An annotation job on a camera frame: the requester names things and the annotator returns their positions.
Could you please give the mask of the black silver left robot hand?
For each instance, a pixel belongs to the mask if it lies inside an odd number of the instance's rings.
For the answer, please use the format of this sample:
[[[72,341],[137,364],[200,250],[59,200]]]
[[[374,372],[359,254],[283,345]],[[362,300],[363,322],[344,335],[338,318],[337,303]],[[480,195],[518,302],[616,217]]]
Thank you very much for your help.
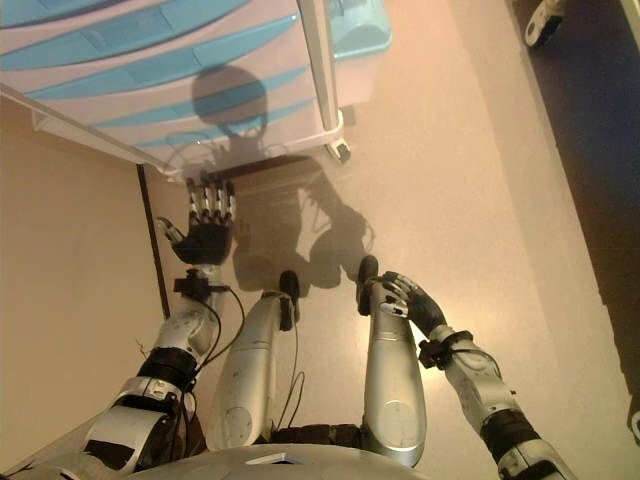
[[[154,219],[176,256],[189,265],[221,265],[229,255],[237,202],[233,183],[203,173],[187,178],[188,231],[183,234],[169,219]]]

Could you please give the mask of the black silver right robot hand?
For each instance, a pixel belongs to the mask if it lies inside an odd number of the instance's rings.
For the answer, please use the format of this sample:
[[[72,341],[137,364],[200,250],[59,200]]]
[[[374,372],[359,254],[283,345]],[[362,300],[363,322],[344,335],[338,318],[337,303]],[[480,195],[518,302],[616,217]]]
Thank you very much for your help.
[[[411,321],[426,338],[431,337],[434,329],[446,324],[436,301],[408,277],[387,271],[372,282],[385,292],[379,308],[388,315]]]

